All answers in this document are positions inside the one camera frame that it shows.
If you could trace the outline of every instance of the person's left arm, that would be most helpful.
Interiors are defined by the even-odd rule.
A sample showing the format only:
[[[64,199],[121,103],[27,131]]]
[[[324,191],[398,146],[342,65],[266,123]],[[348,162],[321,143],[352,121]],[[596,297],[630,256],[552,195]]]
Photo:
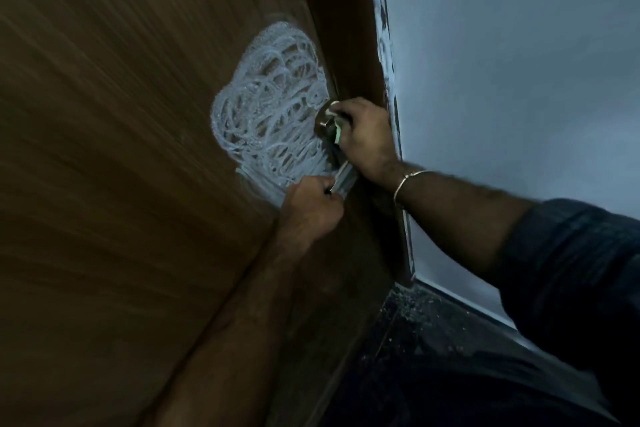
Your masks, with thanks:
[[[271,238],[145,425],[245,427],[264,421],[297,265],[344,212],[340,196],[324,194],[332,183],[305,177],[290,186]]]

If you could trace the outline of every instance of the sleeve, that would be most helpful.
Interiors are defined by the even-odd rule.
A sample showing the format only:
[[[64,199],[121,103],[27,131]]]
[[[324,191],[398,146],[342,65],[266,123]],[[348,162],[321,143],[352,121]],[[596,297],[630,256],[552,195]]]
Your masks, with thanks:
[[[640,222],[553,199],[504,245],[497,285],[520,332],[593,370],[612,413],[640,424]]]

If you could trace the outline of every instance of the bracelet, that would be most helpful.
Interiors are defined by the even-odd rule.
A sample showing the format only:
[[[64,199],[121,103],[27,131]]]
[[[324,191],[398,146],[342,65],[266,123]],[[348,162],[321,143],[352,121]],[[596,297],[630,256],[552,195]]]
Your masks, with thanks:
[[[400,188],[402,188],[404,182],[410,177],[417,176],[418,174],[422,174],[423,172],[428,172],[428,171],[426,169],[423,169],[422,171],[409,172],[408,174],[404,175],[403,180],[400,181],[400,184],[398,185],[396,192],[394,193],[394,206],[397,206],[396,196],[398,195],[398,192],[400,191]]]

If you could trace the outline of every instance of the person's right arm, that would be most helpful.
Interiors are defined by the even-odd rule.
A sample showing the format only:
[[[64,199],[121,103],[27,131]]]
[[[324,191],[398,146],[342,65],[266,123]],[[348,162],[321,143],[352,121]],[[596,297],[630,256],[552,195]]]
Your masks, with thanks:
[[[357,98],[340,148],[393,193],[406,172],[386,110]],[[592,369],[620,420],[640,423],[640,223],[567,199],[536,203],[437,172],[404,182],[402,204],[438,247],[500,289],[518,329]]]

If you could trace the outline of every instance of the white foam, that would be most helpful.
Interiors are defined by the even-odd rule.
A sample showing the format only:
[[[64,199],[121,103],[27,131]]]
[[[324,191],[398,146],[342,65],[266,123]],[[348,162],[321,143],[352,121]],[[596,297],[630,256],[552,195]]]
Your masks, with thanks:
[[[331,171],[314,135],[317,111],[329,99],[313,42],[277,22],[258,34],[213,101],[211,130],[236,172],[281,206],[289,184]]]

